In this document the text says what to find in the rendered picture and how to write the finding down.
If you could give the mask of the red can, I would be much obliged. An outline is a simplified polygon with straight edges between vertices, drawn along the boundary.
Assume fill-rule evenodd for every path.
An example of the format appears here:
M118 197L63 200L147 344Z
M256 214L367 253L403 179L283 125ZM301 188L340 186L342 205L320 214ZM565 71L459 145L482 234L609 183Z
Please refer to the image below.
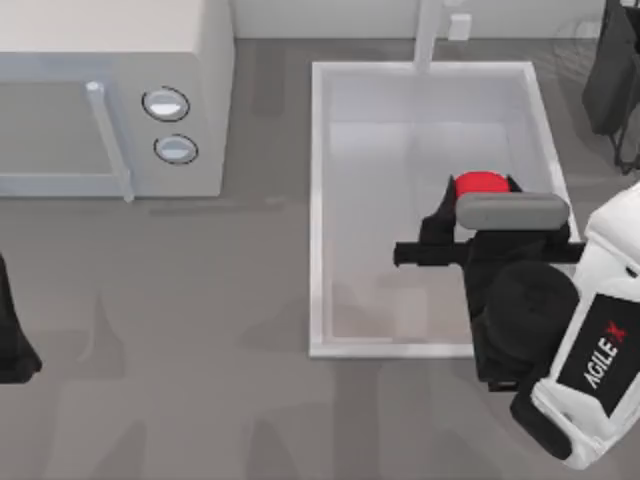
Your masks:
M455 181L456 197L475 193L510 193L508 179L491 171L470 171L458 176Z

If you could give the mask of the pale grey rounded box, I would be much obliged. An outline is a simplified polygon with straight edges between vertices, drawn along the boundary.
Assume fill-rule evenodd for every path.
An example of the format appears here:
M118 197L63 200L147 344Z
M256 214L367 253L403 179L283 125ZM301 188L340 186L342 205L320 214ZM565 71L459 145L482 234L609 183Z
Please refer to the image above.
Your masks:
M557 230L569 215L569 205L548 193L468 193L456 203L458 223L477 231Z

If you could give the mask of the white sink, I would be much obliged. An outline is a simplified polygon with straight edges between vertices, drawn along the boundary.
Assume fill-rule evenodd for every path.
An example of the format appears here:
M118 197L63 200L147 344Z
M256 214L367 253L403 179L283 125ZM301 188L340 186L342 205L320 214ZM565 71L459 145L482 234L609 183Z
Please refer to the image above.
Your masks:
M396 267L447 180L481 170L567 196L528 61L312 66L309 347L313 358L473 354L456 266Z

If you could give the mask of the black stand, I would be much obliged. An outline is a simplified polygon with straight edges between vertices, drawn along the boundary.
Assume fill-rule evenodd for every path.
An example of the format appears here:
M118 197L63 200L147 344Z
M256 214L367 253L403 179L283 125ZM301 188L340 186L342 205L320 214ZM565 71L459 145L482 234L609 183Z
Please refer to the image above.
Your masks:
M622 174L640 170L640 141L634 158L622 157L635 113L640 114L640 0L606 0L594 62L582 93L591 131L607 137Z

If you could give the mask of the tall white tap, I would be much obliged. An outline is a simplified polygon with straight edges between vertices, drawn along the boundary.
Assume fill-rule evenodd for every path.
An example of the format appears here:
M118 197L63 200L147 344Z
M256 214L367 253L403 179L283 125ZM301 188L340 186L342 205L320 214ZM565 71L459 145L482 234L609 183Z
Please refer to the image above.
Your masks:
M418 74L429 71L441 21L444 0L420 0L413 65Z

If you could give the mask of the pale microwave oven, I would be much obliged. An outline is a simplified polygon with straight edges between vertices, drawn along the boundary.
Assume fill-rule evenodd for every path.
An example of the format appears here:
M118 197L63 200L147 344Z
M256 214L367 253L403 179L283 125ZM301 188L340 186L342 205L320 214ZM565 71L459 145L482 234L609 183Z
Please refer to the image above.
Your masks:
M135 199L221 192L235 62L229 0L0 0L0 53L108 61ZM145 113L142 95L162 86L189 99L181 121L159 122ZM156 156L154 141L174 134L198 145L194 162L169 165Z

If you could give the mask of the small round microwave knob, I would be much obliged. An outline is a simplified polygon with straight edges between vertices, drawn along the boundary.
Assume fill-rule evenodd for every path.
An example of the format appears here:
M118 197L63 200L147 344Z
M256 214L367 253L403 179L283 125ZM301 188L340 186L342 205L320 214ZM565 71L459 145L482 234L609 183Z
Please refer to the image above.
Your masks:
M198 145L188 136L174 134L154 141L154 153L169 165L188 165L199 155Z

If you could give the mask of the large round microwave knob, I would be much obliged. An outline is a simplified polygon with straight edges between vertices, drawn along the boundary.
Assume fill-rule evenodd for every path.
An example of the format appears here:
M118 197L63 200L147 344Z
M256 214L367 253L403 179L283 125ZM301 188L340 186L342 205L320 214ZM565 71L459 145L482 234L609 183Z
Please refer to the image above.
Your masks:
M154 120L175 123L190 112L190 102L178 89L162 86L142 95L141 104L146 114Z

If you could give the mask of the microwave door with window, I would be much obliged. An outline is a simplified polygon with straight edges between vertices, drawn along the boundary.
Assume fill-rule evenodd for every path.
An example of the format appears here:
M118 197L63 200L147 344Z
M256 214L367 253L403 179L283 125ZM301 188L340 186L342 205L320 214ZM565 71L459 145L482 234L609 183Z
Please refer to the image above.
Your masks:
M0 198L123 199L86 95L89 81L105 85L133 186L118 86L108 61L0 53Z

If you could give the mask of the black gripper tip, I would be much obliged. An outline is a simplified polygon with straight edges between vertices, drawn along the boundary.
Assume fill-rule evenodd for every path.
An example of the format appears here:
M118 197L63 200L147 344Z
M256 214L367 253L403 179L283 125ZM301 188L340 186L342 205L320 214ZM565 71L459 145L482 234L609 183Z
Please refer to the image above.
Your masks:
M0 254L0 385L26 384L42 367L18 319L6 263Z

